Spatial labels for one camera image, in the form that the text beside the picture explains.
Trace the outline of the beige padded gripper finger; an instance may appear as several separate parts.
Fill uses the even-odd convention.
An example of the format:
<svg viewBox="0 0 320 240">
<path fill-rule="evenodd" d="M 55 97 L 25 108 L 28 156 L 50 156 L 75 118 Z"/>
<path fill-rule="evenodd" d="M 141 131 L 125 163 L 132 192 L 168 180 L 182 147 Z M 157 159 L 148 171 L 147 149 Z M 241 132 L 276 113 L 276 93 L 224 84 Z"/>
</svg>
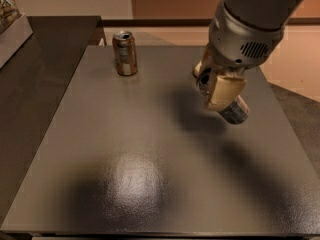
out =
<svg viewBox="0 0 320 240">
<path fill-rule="evenodd" d="M 208 73 L 211 71 L 212 67 L 212 52 L 210 46 L 207 45 L 204 54 L 200 60 L 202 62 L 201 72 L 197 78 L 199 78 L 202 74 Z"/>
<path fill-rule="evenodd" d="M 231 105 L 247 84 L 247 80 L 234 74 L 209 75 L 208 95 L 205 98 L 205 108 L 220 112 Z"/>
</svg>

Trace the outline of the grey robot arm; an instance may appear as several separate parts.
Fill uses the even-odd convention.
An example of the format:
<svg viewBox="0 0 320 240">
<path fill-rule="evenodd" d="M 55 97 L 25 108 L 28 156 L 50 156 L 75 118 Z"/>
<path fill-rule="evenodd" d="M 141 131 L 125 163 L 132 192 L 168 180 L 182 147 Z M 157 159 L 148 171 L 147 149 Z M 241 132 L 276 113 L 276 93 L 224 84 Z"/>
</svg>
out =
<svg viewBox="0 0 320 240">
<path fill-rule="evenodd" d="M 209 28 L 208 110 L 222 111 L 232 104 L 247 83 L 244 71 L 268 59 L 303 1 L 220 1 Z"/>
</svg>

